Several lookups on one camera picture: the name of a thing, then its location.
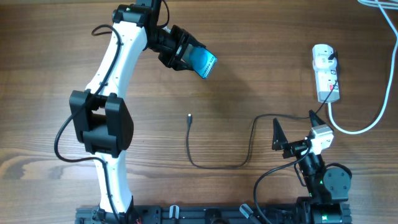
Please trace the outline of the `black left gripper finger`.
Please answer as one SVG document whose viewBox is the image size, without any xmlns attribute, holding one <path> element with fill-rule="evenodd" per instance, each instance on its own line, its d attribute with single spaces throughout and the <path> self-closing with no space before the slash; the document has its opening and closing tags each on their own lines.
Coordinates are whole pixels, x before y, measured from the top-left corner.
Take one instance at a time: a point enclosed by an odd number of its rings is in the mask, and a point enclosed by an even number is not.
<svg viewBox="0 0 398 224">
<path fill-rule="evenodd" d="M 196 38 L 194 38 L 194 36 L 192 36 L 191 34 L 188 36 L 188 43 L 190 45 L 192 45 L 193 47 L 199 47 L 199 48 L 204 48 L 204 49 L 206 48 L 206 46 L 204 44 L 197 41 Z"/>
<path fill-rule="evenodd" d="M 191 65 L 181 60 L 174 60 L 173 62 L 171 62 L 170 67 L 175 71 L 193 70 L 193 67 Z"/>
</svg>

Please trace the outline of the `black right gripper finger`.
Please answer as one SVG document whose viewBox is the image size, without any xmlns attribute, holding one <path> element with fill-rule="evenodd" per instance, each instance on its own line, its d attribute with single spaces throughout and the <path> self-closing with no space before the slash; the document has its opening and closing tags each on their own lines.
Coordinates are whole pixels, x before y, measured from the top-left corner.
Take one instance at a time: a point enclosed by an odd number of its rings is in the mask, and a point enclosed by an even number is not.
<svg viewBox="0 0 398 224">
<path fill-rule="evenodd" d="M 277 118 L 273 119 L 273 138 L 272 149 L 275 151 L 284 150 L 288 145 L 288 140 L 280 126 Z"/>
<path fill-rule="evenodd" d="M 308 113 L 312 127 L 321 126 L 325 124 L 324 120 L 322 120 L 313 110 L 310 110 Z"/>
</svg>

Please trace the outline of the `blue Galaxy smartphone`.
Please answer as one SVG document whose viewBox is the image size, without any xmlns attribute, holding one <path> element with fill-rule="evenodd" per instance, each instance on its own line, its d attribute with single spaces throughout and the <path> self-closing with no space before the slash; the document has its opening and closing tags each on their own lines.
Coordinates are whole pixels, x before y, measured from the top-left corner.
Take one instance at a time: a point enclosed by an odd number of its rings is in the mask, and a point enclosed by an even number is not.
<svg viewBox="0 0 398 224">
<path fill-rule="evenodd" d="M 202 79 L 207 79 L 216 65 L 218 59 L 210 51 L 203 47 L 188 45 L 182 59 L 196 72 Z"/>
</svg>

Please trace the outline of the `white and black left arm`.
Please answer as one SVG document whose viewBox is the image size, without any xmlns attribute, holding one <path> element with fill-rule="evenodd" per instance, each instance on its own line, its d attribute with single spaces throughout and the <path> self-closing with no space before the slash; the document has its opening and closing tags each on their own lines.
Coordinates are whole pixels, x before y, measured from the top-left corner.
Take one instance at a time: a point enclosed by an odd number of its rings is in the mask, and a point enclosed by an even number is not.
<svg viewBox="0 0 398 224">
<path fill-rule="evenodd" d="M 126 151 L 134 123 L 125 104 L 128 84 L 140 54 L 150 49 L 176 71 L 191 70 L 207 78 L 216 57 L 179 26 L 159 24 L 165 1 L 141 0 L 120 5 L 112 24 L 93 29 L 92 35 L 110 34 L 101 65 L 83 91 L 73 91 L 69 104 L 76 138 L 94 161 L 101 190 L 98 218 L 103 223 L 139 223 L 127 183 Z"/>
</svg>

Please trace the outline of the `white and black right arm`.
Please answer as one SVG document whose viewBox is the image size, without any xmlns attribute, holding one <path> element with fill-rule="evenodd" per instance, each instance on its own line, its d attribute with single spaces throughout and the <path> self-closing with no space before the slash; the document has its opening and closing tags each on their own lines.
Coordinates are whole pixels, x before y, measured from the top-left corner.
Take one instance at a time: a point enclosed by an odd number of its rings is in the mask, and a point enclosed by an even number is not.
<svg viewBox="0 0 398 224">
<path fill-rule="evenodd" d="M 273 122 L 272 150 L 282 151 L 284 159 L 294 161 L 263 173 L 255 182 L 253 199 L 259 216 L 271 223 L 269 213 L 260 207 L 257 189 L 263 179 L 271 174 L 293 167 L 299 182 L 308 190 L 307 197 L 299 197 L 295 204 L 296 223 L 351 223 L 348 194 L 353 174 L 339 163 L 326 164 L 322 151 L 328 149 L 334 139 L 334 130 L 316 112 L 310 110 L 307 119 L 311 122 L 308 136 L 290 142 L 277 119 Z"/>
</svg>

